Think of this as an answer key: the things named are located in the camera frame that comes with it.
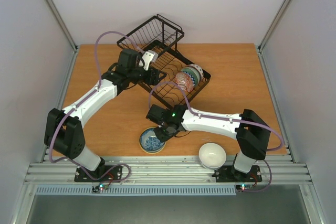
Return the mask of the blue floral bowl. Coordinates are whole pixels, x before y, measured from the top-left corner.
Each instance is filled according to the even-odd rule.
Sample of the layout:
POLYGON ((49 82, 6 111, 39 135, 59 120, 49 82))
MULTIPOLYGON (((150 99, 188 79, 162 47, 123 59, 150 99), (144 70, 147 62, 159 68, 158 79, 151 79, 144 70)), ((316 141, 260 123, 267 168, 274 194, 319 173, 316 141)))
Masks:
POLYGON ((165 147, 165 143, 160 142, 160 140, 156 137, 154 127, 150 127, 141 133, 139 137, 139 144, 144 152, 150 154, 158 153, 165 147))

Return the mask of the red geometric small bowl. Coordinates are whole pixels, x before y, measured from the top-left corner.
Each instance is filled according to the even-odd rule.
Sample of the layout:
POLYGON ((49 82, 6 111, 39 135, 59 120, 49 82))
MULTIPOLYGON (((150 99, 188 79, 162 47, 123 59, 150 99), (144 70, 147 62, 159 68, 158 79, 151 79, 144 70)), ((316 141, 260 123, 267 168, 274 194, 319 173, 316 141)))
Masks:
POLYGON ((188 73, 178 72, 175 82, 185 92, 191 92, 194 89, 194 81, 188 73))

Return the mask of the celadon green bowl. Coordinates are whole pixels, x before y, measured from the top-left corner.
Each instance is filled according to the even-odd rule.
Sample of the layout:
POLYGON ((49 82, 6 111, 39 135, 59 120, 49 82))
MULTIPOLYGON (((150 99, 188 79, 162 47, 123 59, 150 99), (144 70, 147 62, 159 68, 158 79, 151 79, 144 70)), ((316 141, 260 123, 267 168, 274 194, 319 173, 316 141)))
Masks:
POLYGON ((198 73, 197 70, 195 70, 192 67, 184 67, 181 70, 183 73, 187 73, 191 79, 193 80, 194 86, 197 86, 199 84, 200 81, 200 74, 198 73))

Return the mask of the black wire dish rack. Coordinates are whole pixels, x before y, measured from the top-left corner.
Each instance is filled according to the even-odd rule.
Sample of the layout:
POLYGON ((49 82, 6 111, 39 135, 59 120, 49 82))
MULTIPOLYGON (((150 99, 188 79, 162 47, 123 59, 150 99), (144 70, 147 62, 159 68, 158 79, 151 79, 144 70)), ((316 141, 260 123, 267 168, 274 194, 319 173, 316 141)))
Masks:
MULTIPOLYGON (((166 77, 161 83, 165 81, 175 82, 176 74, 182 70, 182 68, 194 63, 185 58, 178 51, 177 43, 184 37, 182 27, 160 14, 152 16, 130 31, 127 36, 143 51, 153 50, 158 54, 156 62, 152 63, 151 66, 166 73, 166 77)), ((135 49, 131 42, 123 37, 117 41, 117 45, 120 48, 135 49)), ((210 73, 204 69, 203 73, 204 75, 198 85, 192 91, 185 92, 189 102, 191 102, 210 81, 210 73)), ((180 90, 171 84, 158 87, 152 96, 169 109, 175 105, 185 104, 184 97, 180 90)))

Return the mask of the plain white bowl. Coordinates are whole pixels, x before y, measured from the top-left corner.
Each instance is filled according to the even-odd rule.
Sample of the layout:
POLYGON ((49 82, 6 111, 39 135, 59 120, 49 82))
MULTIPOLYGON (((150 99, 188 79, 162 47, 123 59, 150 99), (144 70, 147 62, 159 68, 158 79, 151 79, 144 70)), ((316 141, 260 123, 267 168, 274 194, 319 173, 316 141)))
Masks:
POLYGON ((227 155, 220 145, 216 143, 206 143, 199 149, 198 157, 204 168, 216 170, 225 164, 227 155))

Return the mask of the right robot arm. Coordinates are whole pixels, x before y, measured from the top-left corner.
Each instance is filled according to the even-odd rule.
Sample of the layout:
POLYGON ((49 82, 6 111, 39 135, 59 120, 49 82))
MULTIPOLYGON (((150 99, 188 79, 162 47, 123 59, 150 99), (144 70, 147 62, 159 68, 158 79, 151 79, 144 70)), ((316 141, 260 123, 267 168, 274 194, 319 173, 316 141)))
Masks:
POLYGON ((187 105, 176 105, 171 109, 152 105, 146 119, 157 125, 154 132, 160 142, 170 140, 181 131, 202 131, 236 140, 240 151, 233 162, 232 175, 237 180, 249 176, 255 162, 266 157, 270 129, 249 109, 241 114, 218 114, 188 108, 187 105))

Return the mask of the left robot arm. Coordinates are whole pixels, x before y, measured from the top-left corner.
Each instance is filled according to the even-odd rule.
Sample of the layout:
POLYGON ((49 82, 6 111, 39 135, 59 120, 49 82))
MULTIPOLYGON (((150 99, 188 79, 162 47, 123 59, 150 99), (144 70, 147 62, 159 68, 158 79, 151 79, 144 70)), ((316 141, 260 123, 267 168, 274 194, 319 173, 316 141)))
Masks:
POLYGON ((158 53, 152 50, 140 54, 133 49, 122 49, 118 61, 85 95, 62 110, 49 111, 45 145, 87 169, 92 180, 102 180, 106 174, 104 161, 86 146, 83 128, 107 102, 128 89, 129 84, 157 85, 165 77, 161 70, 151 66, 157 58, 158 53))

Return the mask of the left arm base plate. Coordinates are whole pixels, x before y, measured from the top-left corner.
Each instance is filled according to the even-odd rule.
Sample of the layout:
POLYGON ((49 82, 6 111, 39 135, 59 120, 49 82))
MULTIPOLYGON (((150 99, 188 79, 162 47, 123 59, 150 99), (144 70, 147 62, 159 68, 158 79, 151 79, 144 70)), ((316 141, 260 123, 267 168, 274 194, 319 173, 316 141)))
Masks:
POLYGON ((77 183, 84 182, 103 182, 106 180, 119 180, 122 175, 122 166, 104 165, 98 167, 95 171, 86 168, 77 168, 74 181, 77 183))

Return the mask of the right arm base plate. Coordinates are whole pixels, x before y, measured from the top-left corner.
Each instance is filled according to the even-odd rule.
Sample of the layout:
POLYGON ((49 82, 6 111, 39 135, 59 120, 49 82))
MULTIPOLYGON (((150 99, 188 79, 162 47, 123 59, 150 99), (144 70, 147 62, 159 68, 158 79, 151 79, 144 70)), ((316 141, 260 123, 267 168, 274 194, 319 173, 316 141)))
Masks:
POLYGON ((262 176, 260 167, 253 165, 251 170, 245 174, 239 171, 235 171, 233 166, 223 165, 218 170, 215 170, 212 174, 218 183, 254 183, 262 182, 262 176))

